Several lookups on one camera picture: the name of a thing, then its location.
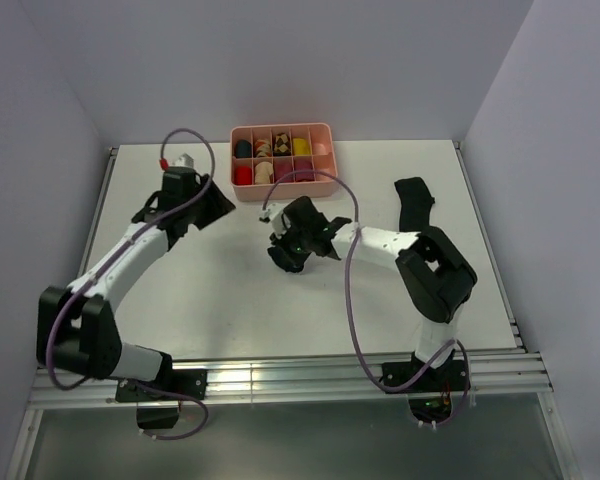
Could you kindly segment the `maroon purple striped sock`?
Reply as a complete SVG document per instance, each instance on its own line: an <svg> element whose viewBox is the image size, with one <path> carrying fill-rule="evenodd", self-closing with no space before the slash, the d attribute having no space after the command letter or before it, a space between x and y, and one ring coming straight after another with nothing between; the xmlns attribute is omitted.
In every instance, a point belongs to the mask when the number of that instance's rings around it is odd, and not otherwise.
<svg viewBox="0 0 600 480"><path fill-rule="evenodd" d="M295 182L313 182L315 175L313 173L313 163L309 157L294 159L294 181Z"/></svg>

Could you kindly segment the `black sock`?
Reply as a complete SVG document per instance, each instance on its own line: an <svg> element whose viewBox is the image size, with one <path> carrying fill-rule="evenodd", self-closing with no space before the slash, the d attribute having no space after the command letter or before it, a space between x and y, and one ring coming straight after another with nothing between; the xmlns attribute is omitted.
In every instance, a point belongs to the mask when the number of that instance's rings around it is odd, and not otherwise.
<svg viewBox="0 0 600 480"><path fill-rule="evenodd" d="M400 179L394 182L400 200L399 231L419 232L430 225L430 215L435 198L421 177Z"/></svg>

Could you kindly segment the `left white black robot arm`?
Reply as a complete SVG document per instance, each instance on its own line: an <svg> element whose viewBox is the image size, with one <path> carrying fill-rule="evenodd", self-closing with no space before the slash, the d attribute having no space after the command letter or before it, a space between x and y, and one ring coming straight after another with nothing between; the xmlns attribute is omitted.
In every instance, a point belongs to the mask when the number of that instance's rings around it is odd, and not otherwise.
<svg viewBox="0 0 600 480"><path fill-rule="evenodd" d="M123 341L115 312L145 271L190 227L202 230L234 208L211 175L167 168L160 189L132 217L117 244L68 286L50 286L41 294L36 356L52 383L70 388L57 378L56 372L64 370L82 381L136 381L152 399L170 395L175 386L172 357Z"/></svg>

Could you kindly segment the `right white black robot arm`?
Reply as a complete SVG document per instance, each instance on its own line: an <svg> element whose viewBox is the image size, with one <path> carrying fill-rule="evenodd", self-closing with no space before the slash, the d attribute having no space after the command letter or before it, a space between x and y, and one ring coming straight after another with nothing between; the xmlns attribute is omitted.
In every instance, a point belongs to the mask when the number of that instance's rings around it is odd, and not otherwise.
<svg viewBox="0 0 600 480"><path fill-rule="evenodd" d="M356 217L329 220L302 196L286 206L268 205L259 220L272 233L268 254L288 273L300 273L312 255L344 262L345 311L354 352L365 366L354 324L351 273L360 260L397 272L409 299L421 315L413 358L415 383L432 390L448 374L447 363L459 348L458 310L469 300L477 274L441 229L396 232L363 226Z"/></svg>

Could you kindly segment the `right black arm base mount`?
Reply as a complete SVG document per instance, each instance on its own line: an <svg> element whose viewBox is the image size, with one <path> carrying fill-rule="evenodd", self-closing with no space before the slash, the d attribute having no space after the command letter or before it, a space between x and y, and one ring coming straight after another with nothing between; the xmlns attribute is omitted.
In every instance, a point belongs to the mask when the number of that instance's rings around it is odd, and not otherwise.
<svg viewBox="0 0 600 480"><path fill-rule="evenodd" d="M415 376L423 365L415 357L409 361L385 362L381 365L379 380L385 386L397 387ZM428 397L408 401L411 414L424 423L445 421L453 413L452 394L466 396L470 386L466 363L450 357L438 369L428 368L406 390L407 394L428 394Z"/></svg>

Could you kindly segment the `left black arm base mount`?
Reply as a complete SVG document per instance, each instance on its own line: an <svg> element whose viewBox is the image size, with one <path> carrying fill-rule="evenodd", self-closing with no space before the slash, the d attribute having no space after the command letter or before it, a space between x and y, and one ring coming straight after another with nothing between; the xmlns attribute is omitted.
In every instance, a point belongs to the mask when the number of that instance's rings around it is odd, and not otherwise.
<svg viewBox="0 0 600 480"><path fill-rule="evenodd" d="M201 432L208 423L210 413L204 404L207 380L208 370L204 368L176 369L164 384L120 380L114 399L136 405L136 424L142 435L160 441L183 440ZM185 403L199 407L202 418L191 430L174 433Z"/></svg>

